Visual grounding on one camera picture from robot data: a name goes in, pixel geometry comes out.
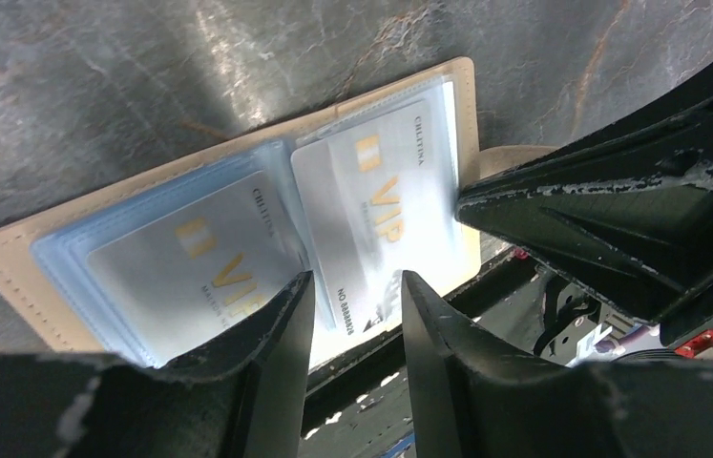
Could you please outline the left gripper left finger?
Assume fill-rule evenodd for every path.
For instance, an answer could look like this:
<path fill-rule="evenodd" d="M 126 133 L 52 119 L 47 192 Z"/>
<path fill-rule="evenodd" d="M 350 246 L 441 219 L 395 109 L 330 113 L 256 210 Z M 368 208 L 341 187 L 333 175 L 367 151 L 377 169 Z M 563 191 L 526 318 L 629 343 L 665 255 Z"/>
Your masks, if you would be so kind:
<path fill-rule="evenodd" d="M 160 369 L 108 353 L 0 354 L 0 457 L 293 457 L 315 285 Z"/>

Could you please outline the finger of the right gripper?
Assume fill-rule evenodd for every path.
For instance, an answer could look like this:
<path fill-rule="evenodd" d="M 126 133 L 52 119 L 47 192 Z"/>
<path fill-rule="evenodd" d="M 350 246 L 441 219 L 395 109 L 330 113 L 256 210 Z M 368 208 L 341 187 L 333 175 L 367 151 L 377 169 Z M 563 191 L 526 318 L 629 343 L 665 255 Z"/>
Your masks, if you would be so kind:
<path fill-rule="evenodd" d="M 458 217 L 639 320 L 713 306 L 713 98 L 481 181 Z"/>
<path fill-rule="evenodd" d="M 624 151 L 713 116 L 713 62 L 657 100 L 547 155 L 547 160 Z"/>

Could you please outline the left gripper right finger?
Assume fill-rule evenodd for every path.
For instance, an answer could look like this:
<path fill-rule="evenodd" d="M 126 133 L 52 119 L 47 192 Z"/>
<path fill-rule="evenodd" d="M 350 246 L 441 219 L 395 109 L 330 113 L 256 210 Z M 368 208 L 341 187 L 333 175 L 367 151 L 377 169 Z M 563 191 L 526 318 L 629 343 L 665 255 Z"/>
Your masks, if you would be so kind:
<path fill-rule="evenodd" d="M 421 428 L 421 457 L 713 457 L 713 361 L 555 364 L 437 314 L 455 446 Z"/>

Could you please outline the beige card holder wallet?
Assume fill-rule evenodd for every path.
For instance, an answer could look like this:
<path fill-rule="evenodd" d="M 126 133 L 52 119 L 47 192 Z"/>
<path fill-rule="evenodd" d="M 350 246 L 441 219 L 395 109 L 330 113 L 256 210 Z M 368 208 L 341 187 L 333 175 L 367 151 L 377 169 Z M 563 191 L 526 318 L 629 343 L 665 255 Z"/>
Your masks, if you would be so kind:
<path fill-rule="evenodd" d="M 309 270 L 317 366 L 400 323 L 403 271 L 473 277 L 459 191 L 548 153 L 480 149 L 455 58 L 0 228 L 0 294 L 55 351 L 162 367 Z"/>

